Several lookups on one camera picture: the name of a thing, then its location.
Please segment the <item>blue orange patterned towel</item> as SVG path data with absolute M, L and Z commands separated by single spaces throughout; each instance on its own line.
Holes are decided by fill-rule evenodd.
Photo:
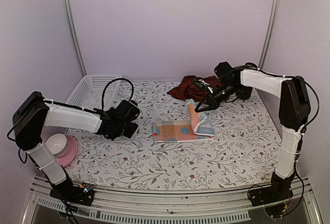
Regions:
M 186 100 L 189 120 L 161 121 L 152 123 L 150 138 L 155 143 L 191 142 L 215 138 L 216 133 L 208 116 L 195 111 L 193 99 Z

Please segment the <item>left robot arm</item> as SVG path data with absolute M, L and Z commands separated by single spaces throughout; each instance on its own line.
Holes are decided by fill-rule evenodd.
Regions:
M 14 134 L 12 141 L 25 151 L 48 180 L 57 185 L 56 191 L 65 200 L 73 200 L 77 195 L 75 186 L 69 183 L 64 168 L 59 165 L 41 138 L 44 127 L 63 127 L 83 130 L 106 139 L 117 137 L 131 138 L 138 125 L 134 122 L 140 114 L 137 103 L 123 100 L 117 107 L 107 111 L 89 110 L 78 106 L 47 100 L 43 95 L 33 92 L 14 113 Z

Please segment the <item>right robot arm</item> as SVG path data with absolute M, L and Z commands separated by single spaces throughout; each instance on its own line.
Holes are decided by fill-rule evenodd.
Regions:
M 228 62 L 221 62 L 214 72 L 221 85 L 213 87 L 211 84 L 204 84 L 203 88 L 208 92 L 195 108 L 197 113 L 219 108 L 221 102 L 228 100 L 233 94 L 246 100 L 250 98 L 252 89 L 279 98 L 278 117 L 282 126 L 282 145 L 271 186 L 266 193 L 270 201 L 278 201 L 286 194 L 297 175 L 295 164 L 301 154 L 303 135 L 309 124 L 311 111 L 306 89 L 308 85 L 300 76 L 271 74 L 251 62 L 234 68 Z

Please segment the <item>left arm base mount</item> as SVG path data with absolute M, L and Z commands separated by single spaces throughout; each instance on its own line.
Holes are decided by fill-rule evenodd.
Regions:
M 93 189 L 85 191 L 83 187 L 75 186 L 72 182 L 64 181 L 58 185 L 50 184 L 52 190 L 50 196 L 64 202 L 76 203 L 84 206 L 91 206 L 94 200 Z

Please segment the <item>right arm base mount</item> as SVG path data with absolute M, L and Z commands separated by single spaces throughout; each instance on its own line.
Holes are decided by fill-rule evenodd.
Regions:
M 271 185 L 267 187 L 257 186 L 249 189 L 247 197 L 252 206 L 260 206 L 289 199 L 293 196 L 291 189 L 292 179 L 282 179 L 277 176 L 271 179 Z

